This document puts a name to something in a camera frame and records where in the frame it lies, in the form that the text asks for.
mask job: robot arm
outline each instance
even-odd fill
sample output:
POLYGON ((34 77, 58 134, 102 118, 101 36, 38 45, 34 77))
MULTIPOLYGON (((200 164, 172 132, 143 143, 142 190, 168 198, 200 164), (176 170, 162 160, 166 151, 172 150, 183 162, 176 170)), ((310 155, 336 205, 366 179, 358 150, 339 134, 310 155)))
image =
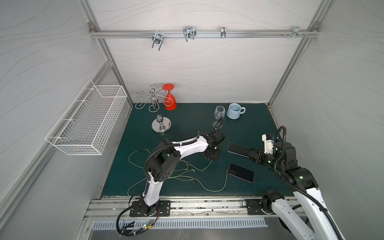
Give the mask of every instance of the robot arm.
POLYGON ((180 146, 159 151, 148 160, 148 164, 146 164, 147 169, 145 170, 149 178, 143 193, 145 202, 143 212, 146 213, 147 216, 155 212, 163 182, 172 175, 180 159, 194 153, 202 152, 205 158, 217 160, 220 154, 220 149, 217 146, 224 138, 224 134, 216 129, 212 133, 198 134, 196 138, 181 142, 170 142, 168 139, 160 142, 155 151, 170 144, 180 144, 180 146), (194 143, 182 145, 183 143, 192 142, 195 139, 197 140, 194 143))
MULTIPOLYGON (((267 166, 274 170, 274 162, 283 154, 279 159, 280 162, 277 162, 276 165, 278 177, 285 183, 289 183, 288 186, 290 188, 294 187, 309 194, 317 203, 321 204, 323 210, 328 211, 312 173, 298 166, 296 149, 288 142, 285 142, 285 147, 282 149, 282 141, 273 134, 264 134, 262 141, 264 142, 264 150, 257 148, 248 150, 250 160, 258 165, 267 166)), ((344 238, 329 212, 327 214, 332 220, 334 227, 324 211, 320 210, 317 203, 295 189, 293 189, 293 194, 306 212, 314 231, 303 222, 295 211, 292 210, 284 196, 276 190, 271 190, 264 194, 261 200, 261 208, 266 213, 277 214, 298 240, 337 240, 344 238)))

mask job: black cable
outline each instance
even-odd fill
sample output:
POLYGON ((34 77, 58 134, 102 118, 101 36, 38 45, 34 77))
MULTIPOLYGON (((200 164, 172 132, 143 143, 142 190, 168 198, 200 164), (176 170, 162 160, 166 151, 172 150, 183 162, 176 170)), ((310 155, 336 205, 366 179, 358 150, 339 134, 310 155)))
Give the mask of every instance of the black cable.
POLYGON ((153 153, 151 153, 149 155, 149 157, 147 158, 147 160, 145 161, 145 163, 144 163, 144 172, 145 172, 145 175, 147 176, 147 178, 150 179, 150 176, 148 174, 148 170, 149 170, 148 169, 148 162, 151 159, 151 157, 153 157, 156 153, 158 153, 158 152, 160 152, 160 151, 162 151, 164 149, 170 148, 170 147, 185 146, 185 145, 190 145, 190 144, 195 143, 195 142, 197 142, 196 138, 194 140, 192 140, 192 141, 189 141, 189 142, 183 142, 181 145, 180 145, 180 143, 172 143, 172 144, 168 144, 168 145, 166 145, 164 147, 161 147, 161 148, 157 149, 156 151, 154 151, 153 153))
POLYGON ((135 194, 133 194, 133 195, 131 196, 131 198, 130 198, 129 201, 128 201, 128 206, 129 206, 129 204, 131 203, 131 200, 132 200, 132 198, 133 198, 134 196, 141 196, 141 192, 137 192, 137 193, 135 193, 135 194))
POLYGON ((288 181, 286 181, 285 179, 283 179, 283 178, 281 178, 279 176, 279 173, 277 172, 277 165, 280 163, 281 159, 283 158, 283 155, 285 154, 286 127, 285 126, 281 126, 277 130, 276 136, 279 134, 279 132, 281 130, 283 130, 283 138, 282 138, 282 143, 281 143, 281 153, 280 153, 280 156, 273 162, 273 172, 274 172, 274 174, 276 175, 276 177, 278 179, 280 179, 283 183, 288 185, 290 188, 292 188, 292 189, 296 190, 297 192, 303 194, 304 196, 309 198, 312 202, 314 202, 320 208, 320 211, 324 212, 324 214, 327 217, 329 223, 331 224, 331 226, 332 226, 332 228, 333 228, 337 238, 339 240, 343 240, 343 237, 341 236, 341 233, 340 233, 339 229, 337 228, 336 223, 333 221, 331 215, 329 214, 328 209, 323 207, 323 205, 321 205, 314 197, 312 197, 308 193, 302 191, 301 189, 293 186, 291 183, 289 183, 288 181))
POLYGON ((126 234, 126 233, 123 233, 119 227, 119 221, 120 221, 120 217, 128 210, 132 209, 134 206, 136 206, 137 204, 139 204, 142 200, 144 199, 144 196, 141 196, 140 199, 135 203, 135 204, 132 204, 132 206, 129 206, 127 207, 126 209, 124 209, 118 216, 118 218, 116 219, 116 230, 117 232, 120 234, 120 235, 123 235, 123 236, 128 236, 129 234, 126 234))
POLYGON ((245 205, 245 206, 244 206, 244 205, 243 205, 243 202, 246 201, 246 200, 249 200, 249 199, 244 199, 244 200, 241 201, 241 206, 242 206, 242 207, 253 207, 252 205, 245 205))
MULTIPOLYGON (((292 210, 298 209, 299 207, 301 207, 301 204, 294 206, 294 207, 292 208, 292 210)), ((309 218, 307 217, 307 219, 305 220, 305 224, 308 225, 309 221, 310 221, 310 220, 309 220, 309 218)))
POLYGON ((219 128, 223 125, 223 121, 224 121, 224 117, 220 117, 220 118, 218 119, 218 121, 217 121, 217 123, 216 123, 216 125, 215 125, 215 130, 213 130, 213 131, 211 132, 211 134, 214 133, 214 132, 216 132, 216 130, 219 129, 219 128))

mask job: white wall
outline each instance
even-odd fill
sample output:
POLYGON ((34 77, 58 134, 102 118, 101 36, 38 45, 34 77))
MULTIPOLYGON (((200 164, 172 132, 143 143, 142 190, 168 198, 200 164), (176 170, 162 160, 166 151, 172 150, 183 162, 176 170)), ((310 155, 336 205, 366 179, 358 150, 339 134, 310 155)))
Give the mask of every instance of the white wall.
MULTIPOLYGON (((0 3, 0 196, 45 143, 45 136, 106 62, 76 0, 0 3)), ((117 84, 110 70, 102 84, 117 84)), ((103 155, 56 151, 0 233, 1 240, 74 239, 98 197, 129 106, 103 155)))
MULTIPOLYGON (((308 27, 320 0, 89 0, 102 30, 293 29, 308 27)), ((265 103, 298 39, 107 40, 134 95, 151 84, 172 83, 181 103, 265 103)))
POLYGON ((272 109, 346 239, 383 239, 384 1, 334 0, 272 109))
POLYGON ((0 202, 106 59, 76 0, 0 3, 0 202))

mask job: clear wine glass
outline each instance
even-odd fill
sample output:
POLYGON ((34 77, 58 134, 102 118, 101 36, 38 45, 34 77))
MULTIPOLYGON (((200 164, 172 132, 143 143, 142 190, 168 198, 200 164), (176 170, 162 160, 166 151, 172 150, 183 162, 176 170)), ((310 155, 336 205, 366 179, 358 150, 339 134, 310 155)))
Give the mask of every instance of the clear wine glass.
MULTIPOLYGON (((223 106, 217 106, 216 109, 215 109, 215 114, 214 114, 215 118, 217 120, 219 120, 221 117, 224 117, 224 115, 225 115, 225 108, 223 106)), ((217 124, 217 121, 215 121, 212 124, 213 127, 216 127, 216 124, 217 124)))

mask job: gray wall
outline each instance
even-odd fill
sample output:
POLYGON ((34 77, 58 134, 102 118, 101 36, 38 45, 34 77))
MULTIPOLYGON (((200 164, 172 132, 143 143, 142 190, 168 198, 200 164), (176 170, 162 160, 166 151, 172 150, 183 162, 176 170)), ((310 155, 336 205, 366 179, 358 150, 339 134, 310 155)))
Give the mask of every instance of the gray wall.
MULTIPOLYGON (((0 2, 0 202, 105 61, 76 0, 0 2)), ((117 84, 111 72, 105 83, 117 84)), ((102 156, 55 152, 1 240, 75 237, 100 192, 127 110, 125 104, 102 156)))
POLYGON ((383 239, 384 1, 334 0, 272 106, 346 239, 383 239))
POLYGON ((105 61, 76 0, 0 2, 0 202, 105 61))

